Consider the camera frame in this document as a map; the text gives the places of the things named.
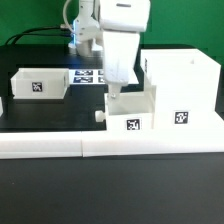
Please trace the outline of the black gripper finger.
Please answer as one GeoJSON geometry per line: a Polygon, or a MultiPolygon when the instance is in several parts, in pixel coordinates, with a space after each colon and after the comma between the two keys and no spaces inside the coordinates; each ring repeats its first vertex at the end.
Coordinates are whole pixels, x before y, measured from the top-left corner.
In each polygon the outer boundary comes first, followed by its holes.
{"type": "Polygon", "coordinates": [[[120,85],[111,85],[109,87],[109,95],[110,98],[113,100],[116,100],[119,98],[121,93],[121,86],[120,85]]]}

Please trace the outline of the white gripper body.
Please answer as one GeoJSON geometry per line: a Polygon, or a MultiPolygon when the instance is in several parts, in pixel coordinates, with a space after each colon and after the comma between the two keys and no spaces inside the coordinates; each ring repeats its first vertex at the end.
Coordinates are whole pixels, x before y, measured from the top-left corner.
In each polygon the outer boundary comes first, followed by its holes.
{"type": "Polygon", "coordinates": [[[147,29],[150,0],[100,0],[99,25],[107,84],[127,86],[138,51],[140,33],[147,29]]]}

